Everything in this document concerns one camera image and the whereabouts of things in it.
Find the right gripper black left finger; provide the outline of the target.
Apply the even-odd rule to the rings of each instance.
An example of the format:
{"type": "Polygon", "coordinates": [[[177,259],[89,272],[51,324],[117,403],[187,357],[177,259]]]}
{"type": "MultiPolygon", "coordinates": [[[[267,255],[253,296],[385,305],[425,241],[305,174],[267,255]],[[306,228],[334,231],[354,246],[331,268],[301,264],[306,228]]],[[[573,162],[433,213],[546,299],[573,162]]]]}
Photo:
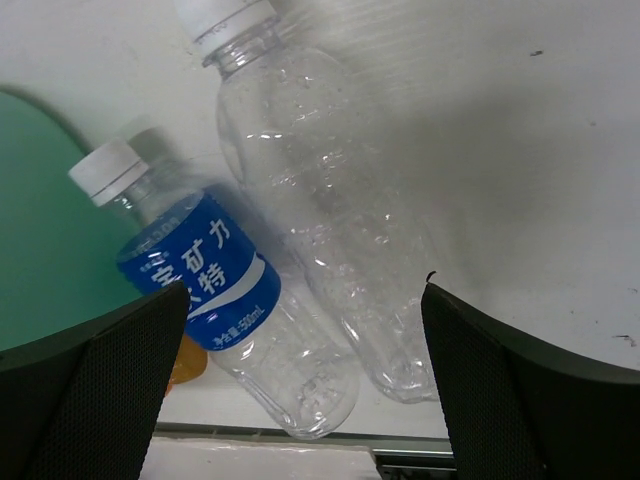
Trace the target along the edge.
{"type": "Polygon", "coordinates": [[[189,304],[177,281],[2,351],[2,478],[138,478],[189,304]]]}

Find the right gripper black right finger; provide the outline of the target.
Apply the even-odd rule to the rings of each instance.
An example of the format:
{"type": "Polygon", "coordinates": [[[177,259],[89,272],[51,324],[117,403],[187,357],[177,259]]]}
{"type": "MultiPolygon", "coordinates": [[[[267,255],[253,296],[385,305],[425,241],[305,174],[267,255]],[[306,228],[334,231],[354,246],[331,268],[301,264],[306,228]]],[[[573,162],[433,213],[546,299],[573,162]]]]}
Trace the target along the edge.
{"type": "Polygon", "coordinates": [[[459,478],[638,478],[638,371],[552,345],[432,282],[421,316],[459,478]]]}

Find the blue label clear bottle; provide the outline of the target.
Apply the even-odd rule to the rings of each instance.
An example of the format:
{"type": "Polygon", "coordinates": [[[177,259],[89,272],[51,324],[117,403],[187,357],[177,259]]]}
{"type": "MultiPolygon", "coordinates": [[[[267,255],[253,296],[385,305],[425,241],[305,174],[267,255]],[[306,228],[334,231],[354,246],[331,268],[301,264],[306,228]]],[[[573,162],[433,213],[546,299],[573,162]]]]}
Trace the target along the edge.
{"type": "Polygon", "coordinates": [[[289,435],[318,439],[353,410],[359,382],[347,353],[207,191],[143,160],[125,141],[69,170],[134,236],[117,267],[141,293],[180,282],[186,334],[289,435]]]}

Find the clear unlabelled plastic bottle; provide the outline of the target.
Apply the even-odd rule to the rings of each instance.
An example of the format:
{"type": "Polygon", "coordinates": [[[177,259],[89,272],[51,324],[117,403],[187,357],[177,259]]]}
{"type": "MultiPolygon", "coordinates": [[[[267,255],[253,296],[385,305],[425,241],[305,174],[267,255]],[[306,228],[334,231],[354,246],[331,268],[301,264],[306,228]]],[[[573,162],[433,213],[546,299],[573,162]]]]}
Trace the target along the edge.
{"type": "Polygon", "coordinates": [[[374,386],[400,403],[436,400],[420,308],[427,249],[364,89],[328,54],[283,40],[268,1],[175,9],[220,75],[220,146],[250,203],[374,386]]]}

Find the green plastic bin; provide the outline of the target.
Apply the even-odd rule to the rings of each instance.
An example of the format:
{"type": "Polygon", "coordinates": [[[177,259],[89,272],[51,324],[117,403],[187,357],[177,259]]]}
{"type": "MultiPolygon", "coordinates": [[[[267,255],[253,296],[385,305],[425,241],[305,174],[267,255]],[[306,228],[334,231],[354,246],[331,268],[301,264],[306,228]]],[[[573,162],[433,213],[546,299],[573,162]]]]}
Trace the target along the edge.
{"type": "Polygon", "coordinates": [[[1,347],[109,313],[139,293],[116,267],[130,227],[68,177],[87,153],[55,118],[1,95],[1,347]]]}

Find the orange juice bottle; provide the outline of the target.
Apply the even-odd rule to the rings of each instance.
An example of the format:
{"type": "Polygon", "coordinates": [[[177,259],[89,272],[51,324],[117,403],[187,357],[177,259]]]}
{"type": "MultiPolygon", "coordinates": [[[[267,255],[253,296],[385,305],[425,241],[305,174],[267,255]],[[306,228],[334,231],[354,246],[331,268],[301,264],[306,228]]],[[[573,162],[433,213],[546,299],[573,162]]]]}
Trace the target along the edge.
{"type": "Polygon", "coordinates": [[[184,334],[174,362],[169,384],[189,382],[202,375],[208,364],[207,352],[184,334]]]}

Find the aluminium table edge rail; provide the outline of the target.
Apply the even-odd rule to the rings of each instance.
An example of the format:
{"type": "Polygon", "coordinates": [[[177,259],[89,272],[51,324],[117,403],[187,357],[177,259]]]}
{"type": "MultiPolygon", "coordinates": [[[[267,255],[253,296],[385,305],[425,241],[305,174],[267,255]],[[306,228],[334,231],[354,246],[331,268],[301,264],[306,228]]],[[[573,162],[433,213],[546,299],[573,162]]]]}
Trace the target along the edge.
{"type": "Polygon", "coordinates": [[[369,447],[377,463],[385,467],[411,469],[444,469],[454,471],[454,455],[446,439],[361,433],[332,433],[319,440],[296,440],[283,430],[159,422],[155,436],[169,438],[201,438],[262,443],[304,443],[313,445],[346,445],[369,447]]]}

